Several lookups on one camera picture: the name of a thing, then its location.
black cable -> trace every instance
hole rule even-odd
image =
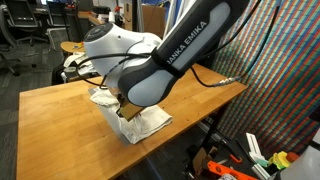
[[[247,24],[247,22],[249,21],[249,19],[251,18],[252,14],[256,11],[257,7],[259,6],[261,0],[258,0],[255,5],[253,6],[253,8],[251,9],[249,15],[246,17],[246,19],[242,22],[241,26],[238,28],[238,30],[236,31],[236,33],[223,45],[219,46],[217,49],[200,56],[197,61],[202,60],[207,58],[208,56],[212,56],[213,54],[215,54],[216,52],[220,51],[222,48],[226,47],[231,41],[233,41],[234,38],[236,38],[238,36],[238,34],[241,32],[241,30],[243,29],[243,27]]]
[[[89,83],[89,84],[93,84],[93,85],[95,85],[95,86],[99,86],[100,88],[103,88],[103,87],[106,87],[105,85],[103,85],[103,81],[106,79],[106,76],[107,76],[107,75],[105,75],[105,77],[103,78],[103,81],[102,81],[100,84],[97,84],[97,83],[94,83],[94,82],[92,82],[92,81],[87,80],[84,76],[82,76],[82,75],[79,73],[79,69],[80,69],[80,67],[81,67],[84,63],[86,63],[86,62],[88,62],[88,61],[91,61],[91,60],[101,59],[101,58],[121,57],[121,56],[125,56],[125,57],[126,57],[126,56],[129,56],[129,57],[126,57],[126,58],[124,58],[123,60],[119,61],[117,65],[120,65],[120,64],[122,64],[122,63],[124,63],[125,61],[128,61],[128,60],[130,60],[130,59],[133,59],[133,58],[147,58],[147,57],[149,57],[150,55],[151,55],[150,53],[142,53],[142,54],[117,53],[117,54],[105,54],[105,55],[99,55],[99,56],[92,56],[92,57],[89,57],[89,58],[87,58],[87,59],[84,59],[83,61],[81,61],[81,62],[76,66],[76,73],[77,73],[77,76],[78,76],[81,80],[83,80],[83,81],[85,81],[85,82],[87,82],[87,83]]]
[[[250,72],[250,70],[252,69],[252,67],[254,66],[254,64],[257,62],[257,60],[258,60],[258,58],[259,58],[259,56],[260,56],[260,54],[261,54],[261,52],[262,52],[262,50],[263,50],[263,47],[265,46],[265,44],[266,44],[266,42],[267,42],[267,40],[268,40],[268,38],[269,38],[270,32],[271,32],[271,30],[272,30],[272,27],[273,27],[273,25],[274,25],[274,22],[275,22],[275,20],[276,20],[277,14],[278,14],[279,9],[280,9],[280,4],[281,4],[281,3],[278,2],[278,5],[277,5],[276,10],[275,10],[275,12],[274,12],[274,14],[273,14],[273,17],[272,17],[270,26],[269,26],[269,28],[268,28],[268,31],[267,31],[267,33],[266,33],[266,35],[265,35],[265,37],[264,37],[264,40],[263,40],[263,42],[262,42],[262,44],[261,44],[261,47],[260,47],[258,53],[256,54],[254,60],[253,60],[252,63],[249,65],[249,67],[247,68],[247,70],[246,70],[241,76],[236,76],[236,77],[234,77],[234,78],[229,78],[229,79],[227,79],[227,80],[224,80],[225,82],[221,82],[221,81],[220,81],[219,83],[215,83],[215,84],[212,84],[212,85],[208,85],[208,84],[203,83],[203,82],[200,80],[200,78],[198,77],[198,75],[197,75],[197,73],[195,72],[195,70],[191,67],[191,70],[192,70],[195,78],[197,79],[197,81],[198,81],[201,85],[203,85],[203,86],[205,86],[205,87],[217,87],[217,86],[222,86],[222,85],[226,85],[226,84],[233,83],[234,81],[239,80],[239,79],[243,78],[244,76],[246,76],[246,75]]]

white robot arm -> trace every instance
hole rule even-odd
[[[227,32],[249,0],[197,0],[162,41],[150,33],[130,32],[114,24],[93,28],[84,39],[89,57],[115,53],[151,53],[117,65],[122,57],[92,62],[117,97],[139,107],[159,103],[175,82]]]

